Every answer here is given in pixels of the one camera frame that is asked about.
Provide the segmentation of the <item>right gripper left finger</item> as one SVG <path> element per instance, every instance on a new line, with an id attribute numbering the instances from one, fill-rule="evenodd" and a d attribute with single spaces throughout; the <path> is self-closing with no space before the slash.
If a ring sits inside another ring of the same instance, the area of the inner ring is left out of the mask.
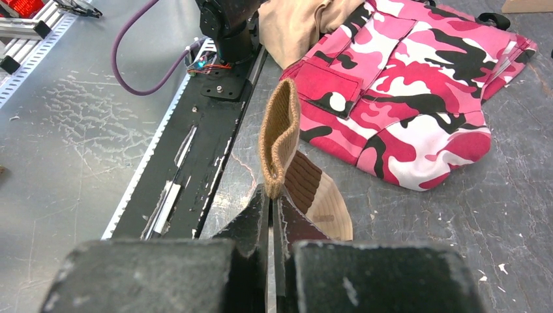
<path id="1" fill-rule="evenodd" d="M 269 200 L 208 239 L 88 241 L 67 255 L 41 312 L 265 312 Z"/>

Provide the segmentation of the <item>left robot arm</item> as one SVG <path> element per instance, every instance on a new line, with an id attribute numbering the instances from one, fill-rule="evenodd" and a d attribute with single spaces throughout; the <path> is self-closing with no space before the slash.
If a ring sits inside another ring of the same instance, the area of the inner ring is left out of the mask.
<path id="1" fill-rule="evenodd" d="M 200 30 L 215 43 L 218 58 L 240 64 L 254 53 L 248 20 L 263 4 L 260 0 L 197 0 Z"/>

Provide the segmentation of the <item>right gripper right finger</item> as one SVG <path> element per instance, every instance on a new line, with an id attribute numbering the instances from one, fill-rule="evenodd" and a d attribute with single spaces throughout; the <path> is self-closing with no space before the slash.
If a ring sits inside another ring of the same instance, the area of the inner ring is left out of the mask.
<path id="1" fill-rule="evenodd" d="M 484 312 L 462 256 L 431 242 L 332 241 L 273 201 L 278 312 Z"/>

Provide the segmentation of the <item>tan brown striped sock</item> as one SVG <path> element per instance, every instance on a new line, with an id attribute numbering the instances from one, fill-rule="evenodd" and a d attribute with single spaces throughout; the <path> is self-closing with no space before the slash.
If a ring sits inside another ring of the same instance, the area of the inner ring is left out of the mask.
<path id="1" fill-rule="evenodd" d="M 353 240 L 353 224 L 337 185 L 300 152 L 301 106 L 293 80 L 278 83 L 265 107 L 259 134 L 265 193 L 284 192 L 291 202 L 330 239 Z"/>

